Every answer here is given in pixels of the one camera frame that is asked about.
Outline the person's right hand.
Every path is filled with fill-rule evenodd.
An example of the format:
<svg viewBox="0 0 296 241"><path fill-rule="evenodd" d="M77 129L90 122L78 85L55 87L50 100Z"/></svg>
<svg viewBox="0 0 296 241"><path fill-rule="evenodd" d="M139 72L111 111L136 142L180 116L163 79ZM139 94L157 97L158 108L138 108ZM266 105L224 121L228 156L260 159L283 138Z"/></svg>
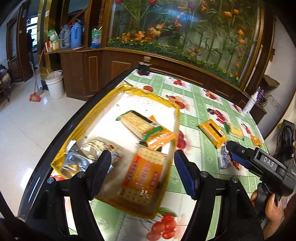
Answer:
<svg viewBox="0 0 296 241"><path fill-rule="evenodd" d="M278 202L278 205L275 204L274 194L272 194L268 199L265 207L265 214L269 219L269 222L263 229L264 239L266 240L277 231L285 218L281 202Z"/></svg>

